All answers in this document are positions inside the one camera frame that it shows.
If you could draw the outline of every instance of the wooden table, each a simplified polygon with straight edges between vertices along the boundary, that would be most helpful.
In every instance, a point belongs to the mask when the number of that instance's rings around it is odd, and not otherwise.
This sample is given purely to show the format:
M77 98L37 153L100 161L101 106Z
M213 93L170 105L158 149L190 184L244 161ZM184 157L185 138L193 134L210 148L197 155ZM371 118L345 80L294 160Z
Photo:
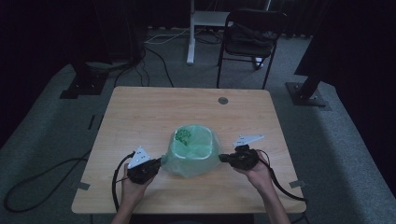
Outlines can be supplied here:
M228 104L219 103L226 97ZM249 144L265 150L285 190L303 197L289 182L297 180L270 93L262 90L117 87L110 99L72 210L79 214L115 213L111 196L114 170L128 154L142 146L151 158L167 151L179 126L201 124L215 131L224 153L242 135L264 134ZM117 185L120 199L120 184ZM278 192L288 213L302 213L305 203ZM262 199L244 175L228 163L193 178L160 169L135 214L247 214L265 212Z

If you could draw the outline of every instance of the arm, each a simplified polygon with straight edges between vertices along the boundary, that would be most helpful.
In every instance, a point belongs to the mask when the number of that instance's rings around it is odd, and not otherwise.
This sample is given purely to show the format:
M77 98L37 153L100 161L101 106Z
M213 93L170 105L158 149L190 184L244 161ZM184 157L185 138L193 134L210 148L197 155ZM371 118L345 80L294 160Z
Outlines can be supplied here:
M124 176L128 177L128 164L124 165ZM114 216L111 224L127 224L130 223L132 212L134 208L142 201L145 191L149 184L152 182L154 177L152 177L144 185L138 185L132 183L130 179L122 180L122 193L121 193L121 203L119 211Z
M262 154L260 152L258 152L258 154L259 157L265 161ZM255 167L248 171L236 168L234 169L236 172L246 175L247 180L260 193L272 224L290 224L285 208L275 191L270 171L264 164L259 162Z

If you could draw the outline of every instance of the plastic bag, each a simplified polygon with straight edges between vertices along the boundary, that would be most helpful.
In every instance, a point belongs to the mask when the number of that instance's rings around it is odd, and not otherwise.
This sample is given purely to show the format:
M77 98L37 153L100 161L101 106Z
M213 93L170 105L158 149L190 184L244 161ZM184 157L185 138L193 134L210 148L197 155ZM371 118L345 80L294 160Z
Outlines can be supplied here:
M162 168L175 175L192 177L213 170L222 149L219 139L209 128L198 125L179 127L171 136Z

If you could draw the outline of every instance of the cable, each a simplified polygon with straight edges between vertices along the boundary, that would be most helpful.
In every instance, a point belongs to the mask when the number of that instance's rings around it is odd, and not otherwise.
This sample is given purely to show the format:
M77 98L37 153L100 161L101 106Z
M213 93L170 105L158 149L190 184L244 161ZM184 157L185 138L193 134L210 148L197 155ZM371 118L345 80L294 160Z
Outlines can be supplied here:
M145 49L148 49L148 50L151 51L153 54L155 54L155 55L157 55L158 57L160 57L160 59L163 61L163 66L165 67L166 76L168 77L168 80L169 80L169 82L171 83L171 86L172 86L172 87L175 87L174 84L173 84L173 82L172 82L172 79L169 77L168 68L166 67L166 63L165 63L165 60L163 59L163 57L162 57L160 54L158 54L157 52L155 52L154 50L149 49L149 48L146 47L146 46L145 46Z
M129 177L125 177L125 178L123 178L123 179L117 180L116 183L119 183L119 182L121 182L122 180L126 180L126 179L129 179Z
M134 70L135 70L136 73L139 74L139 76L140 76L140 86L144 87L144 85L143 85L143 77L142 77L142 74L140 74L139 71L137 71L137 67L135 67Z
M120 207L119 200L117 199L117 192L116 192L116 184L117 184L117 182L119 182L119 181L117 181L117 176L119 175L119 170L120 170L122 164L129 158L132 158L133 156L134 156L134 152L132 154L129 154L128 156L126 156L124 159L122 159L119 166L114 171L113 180L111 181L111 194L113 195L113 201L114 201L114 205L116 206L117 211L119 211L119 207Z
M148 71L146 71L146 62L145 62L144 59L142 59L142 64L143 64L142 70L146 73L146 77L148 78L148 84L147 84L147 86L149 87L149 73L148 73Z
M271 166L270 166L270 164L269 164L269 157L268 157L267 153L264 152L264 154L265 154L265 155L267 156L267 158L268 158L268 163L265 162L264 160L260 159L260 158L259 158L259 161L262 162L262 164L264 164L264 165L268 168L268 170L270 171L271 178L273 179L275 186L276 186L280 191L282 191L282 193L286 194L286 195L289 196L290 198L292 198L292 199L294 199L294 200L297 200L297 201L302 201L302 202L308 203L308 200L307 200L307 199L301 198L301 197L297 197L297 196L295 196L295 195L292 195L292 194L290 194L289 192L287 192L285 189L283 189L282 186L280 186L279 182L278 182L277 179L276 179L276 175L275 175L274 169L271 168Z
M145 43L145 44L152 44L152 45L161 45L161 44L165 44L165 43L171 41L172 39L175 39L176 37L178 37L178 36L180 36L180 35L183 35L184 33L186 33L186 32L189 31L189 30L190 30L190 28L184 30L183 32L181 32L181 33L178 34L178 35L155 35L155 36L152 37L151 39L146 40L144 43ZM152 43L152 42L150 42L151 40L153 40L153 39L155 39L155 38L157 38L157 37L160 37L160 36L172 36L172 37L169 38L169 39L167 39L167 40L165 40L165 41L163 41L163 42L160 42L160 43Z
M305 219L305 222L309 224L309 220L308 220L308 218L306 217L306 213L305 213L305 212L302 212L301 217L295 219L295 220L292 221L291 223L297 223L297 222L299 222L299 221L301 221L301 220L303 220L303 219Z
M76 168L76 166L77 166L81 161L87 161L87 159L85 159L85 157L86 157L90 152L91 152L91 149L90 149L89 151L87 151L87 152L86 152L82 157L80 157L80 158L72 158L72 159L69 159L69 160L67 160L67 161L62 161L62 162L60 162L60 163L58 163L58 164L56 164L56 165L50 167L47 171L45 171L45 172L43 172L43 173L41 173L41 174L38 174L38 175L33 175L33 176L31 176L31 177L29 177L29 178L27 178L27 179L25 179L25 180L22 180L20 183L14 185L14 187L12 187L12 188L7 192L7 194L6 194L6 197L5 197L4 202L3 202L4 207L8 210L8 212L12 212L12 213L23 213L23 212L31 211L31 210L37 208L38 206L40 206L41 204L43 204L43 203L44 203L44 202L56 191L56 189L58 189L58 188L62 185L62 183L66 180L66 178L70 175L70 173ZM24 209L15 209L15 208L12 208L12 207L9 205L9 203L8 203L8 202L9 202L9 197L10 197L18 188L21 188L23 185L25 185L25 184L27 184L27 183L29 183L29 182L31 182L31 181L33 181L33 180L39 178L39 177L42 176L42 175L45 175L46 173L52 171L53 169L55 169L55 168L57 168L57 167L59 167L59 166L61 166L61 165L63 165L63 164L66 164L66 163L68 163L68 162L70 162L70 161L77 161L77 162L70 168L70 170L69 170L69 171L66 173L66 175L62 178L62 180L55 186L55 188L53 188L52 191L51 191L46 197L44 197L43 200L41 200L40 202L38 202L38 203L36 203L36 204L34 204L34 205L30 206L30 207L24 208Z
M222 35L221 34L215 34L214 32L211 31L206 31L205 32L207 35L214 36L216 39L215 41L208 41L199 37L195 37L195 40L201 44L209 44L209 45L218 45L221 44L222 41Z
M268 156L268 154L266 152L264 152L263 150L261 150L261 149L258 149L258 150L265 154L265 156L267 157L268 166L271 166L270 157Z
M126 72L128 69L130 69L130 68L131 68L131 67L126 67L125 69L123 69L123 70L117 75L116 80L114 80L113 88L116 88L116 87L117 87L117 81L119 80L120 76L121 76L124 72Z

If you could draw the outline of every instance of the stand base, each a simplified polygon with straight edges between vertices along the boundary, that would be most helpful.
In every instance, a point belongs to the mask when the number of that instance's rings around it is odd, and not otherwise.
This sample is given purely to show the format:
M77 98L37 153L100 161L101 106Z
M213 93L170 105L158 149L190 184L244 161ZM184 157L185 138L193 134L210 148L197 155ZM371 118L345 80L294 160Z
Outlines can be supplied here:
M319 110L332 111L327 101L324 101L318 90L312 94L309 99L303 100L300 98L299 90L303 86L303 83L298 82L286 82L291 100L295 105L309 105L317 106Z
M77 99L79 95L100 95L105 86L108 74L93 74L90 82L83 82L75 76L67 91L63 91L60 99Z

